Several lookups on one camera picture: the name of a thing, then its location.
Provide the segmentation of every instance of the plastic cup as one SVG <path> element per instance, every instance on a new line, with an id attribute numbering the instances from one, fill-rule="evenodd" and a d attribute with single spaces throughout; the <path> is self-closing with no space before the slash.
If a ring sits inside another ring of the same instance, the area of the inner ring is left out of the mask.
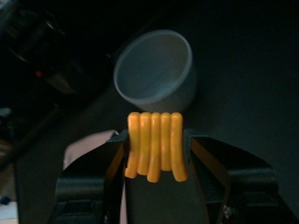
<path id="1" fill-rule="evenodd" d="M 196 90 L 192 49 L 175 31 L 151 31 L 121 52 L 113 73 L 124 99 L 148 112 L 183 112 Z"/>

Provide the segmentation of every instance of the white surface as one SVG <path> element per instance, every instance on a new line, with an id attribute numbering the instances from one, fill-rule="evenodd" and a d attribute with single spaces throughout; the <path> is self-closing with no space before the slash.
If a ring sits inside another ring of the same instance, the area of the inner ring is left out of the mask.
<path id="1" fill-rule="evenodd" d="M 7 206 L 0 206 L 0 221 L 16 219 L 17 217 L 17 206 L 16 202 L 11 202 Z"/>

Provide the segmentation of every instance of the dark background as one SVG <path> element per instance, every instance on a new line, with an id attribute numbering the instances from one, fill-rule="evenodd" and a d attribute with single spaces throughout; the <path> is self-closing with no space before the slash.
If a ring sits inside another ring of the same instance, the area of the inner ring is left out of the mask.
<path id="1" fill-rule="evenodd" d="M 140 9 L 125 16 L 137 21 Z M 274 166 L 280 195 L 299 217 L 299 1 L 186 1 L 144 25 L 123 45 L 160 28 L 177 31 L 191 44 L 199 91 L 182 113 L 184 127 Z M 119 49 L 120 44 L 108 49 L 112 65 Z M 63 110 L 15 163 L 21 224 L 48 220 L 67 146 L 95 132 L 125 129 L 127 115 L 140 111 L 121 99 L 112 72 L 107 77 L 92 101 Z"/>

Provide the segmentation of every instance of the cup rim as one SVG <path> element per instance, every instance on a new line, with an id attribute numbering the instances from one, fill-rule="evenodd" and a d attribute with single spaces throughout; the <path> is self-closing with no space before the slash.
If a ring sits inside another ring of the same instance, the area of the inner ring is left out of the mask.
<path id="1" fill-rule="evenodd" d="M 171 87 L 168 87 L 165 89 L 165 91 L 155 96 L 149 96 L 145 97 L 144 99 L 139 99 L 139 98 L 133 98 L 127 96 L 119 86 L 117 86 L 117 74 L 119 74 L 119 68 L 123 64 L 123 61 L 127 57 L 127 55 L 129 54 L 131 50 L 147 39 L 159 36 L 159 35 L 173 35 L 176 38 L 179 38 L 182 40 L 182 42 L 184 43 L 186 46 L 186 50 L 187 50 L 187 60 L 184 63 L 184 67 L 182 70 L 182 75 L 179 77 L 179 79 L 175 81 L 173 85 Z M 179 88 L 179 86 L 183 84 L 184 80 L 188 77 L 188 72 L 192 69 L 192 49 L 190 46 L 190 43 L 187 41 L 187 39 L 184 38 L 184 36 L 172 30 L 156 30 L 156 31 L 149 31 L 147 33 L 144 33 L 139 38 L 136 38 L 125 47 L 125 49 L 123 50 L 123 52 L 120 53 L 117 60 L 116 60 L 116 67 L 115 67 L 115 72 L 113 72 L 113 81 L 115 81 L 115 86 L 116 86 L 116 91 L 120 93 L 120 95 L 124 97 L 125 100 L 128 100 L 129 102 L 132 102 L 133 104 L 137 105 L 144 105 L 144 104 L 149 104 L 153 102 L 159 102 L 161 99 L 164 99 L 168 95 L 171 95 L 175 90 Z"/>

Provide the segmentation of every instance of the gray cup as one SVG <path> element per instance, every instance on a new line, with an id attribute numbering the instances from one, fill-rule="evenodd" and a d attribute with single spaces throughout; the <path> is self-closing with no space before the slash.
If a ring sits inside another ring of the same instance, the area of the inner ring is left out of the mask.
<path id="1" fill-rule="evenodd" d="M 151 31 L 121 52 L 115 68 L 116 90 L 148 112 L 183 112 L 196 90 L 192 49 L 175 31 Z"/>

